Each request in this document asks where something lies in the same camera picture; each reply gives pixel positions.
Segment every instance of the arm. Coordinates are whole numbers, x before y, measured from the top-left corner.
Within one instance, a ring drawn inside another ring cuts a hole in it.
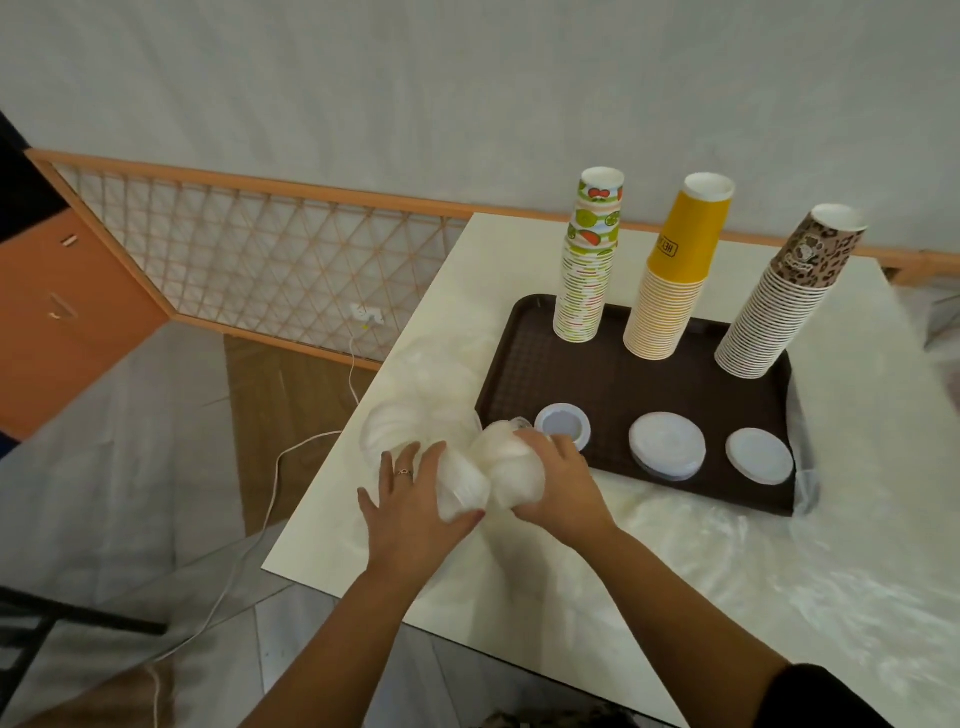
[[[420,461],[416,483],[394,475],[389,452],[380,463],[380,505],[360,489],[370,532],[367,570],[349,588],[310,644],[276,682],[242,728],[355,728],[363,723],[400,622],[417,594],[483,518],[482,511],[444,523],[437,513],[437,465],[444,443]],[[414,444],[396,460],[413,470]]]
[[[569,438],[516,434],[546,470],[543,499],[514,509],[596,571],[640,648],[694,728],[752,726],[789,663],[709,603],[646,546],[620,530]]]

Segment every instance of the white plastic lid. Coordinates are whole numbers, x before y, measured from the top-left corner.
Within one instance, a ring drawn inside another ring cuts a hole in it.
[[[640,465],[673,480],[687,480],[707,457],[700,427],[673,412],[651,412],[630,427],[630,451]]]
[[[763,429],[744,427],[727,438],[727,457],[741,473],[760,485],[780,485],[793,473],[793,454],[783,441]]]
[[[569,435],[577,451],[590,441],[590,420],[587,413],[575,404],[557,402],[544,407],[534,427],[544,435]]]

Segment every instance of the brown plastic tray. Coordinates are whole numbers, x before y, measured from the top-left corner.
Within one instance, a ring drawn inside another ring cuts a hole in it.
[[[760,379],[739,379],[713,360],[730,325],[691,319],[670,358],[647,361],[623,345],[630,309],[609,304],[596,337],[569,344],[553,332],[555,301],[536,294],[516,302],[477,401],[484,426],[514,417],[533,422],[548,404],[576,404],[590,419],[592,435],[583,455],[592,468],[793,515],[796,473],[781,485],[760,485],[742,475],[726,452],[727,438],[741,427],[765,429],[789,447],[791,367],[786,353]],[[630,453],[630,425],[641,415],[661,411],[692,420],[707,440],[704,466],[688,480],[647,473]]]

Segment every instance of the wall outlet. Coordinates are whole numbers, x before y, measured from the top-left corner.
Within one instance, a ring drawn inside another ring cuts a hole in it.
[[[351,303],[350,313],[353,314],[353,320],[361,324],[383,326],[383,311],[372,306],[365,306],[362,303]]]

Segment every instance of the fruit-patterned paper cup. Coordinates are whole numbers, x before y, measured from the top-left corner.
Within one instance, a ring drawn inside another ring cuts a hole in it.
[[[566,227],[566,239],[584,248],[609,248],[620,234],[623,172],[591,167],[580,176],[577,206]]]
[[[590,167],[580,175],[578,202],[591,206],[620,207],[624,175],[612,167]]]
[[[736,185],[712,172],[688,175],[647,266],[674,283],[696,283],[710,272]]]
[[[803,288],[830,288],[863,238],[867,221],[846,205],[817,205],[770,263],[778,278]]]

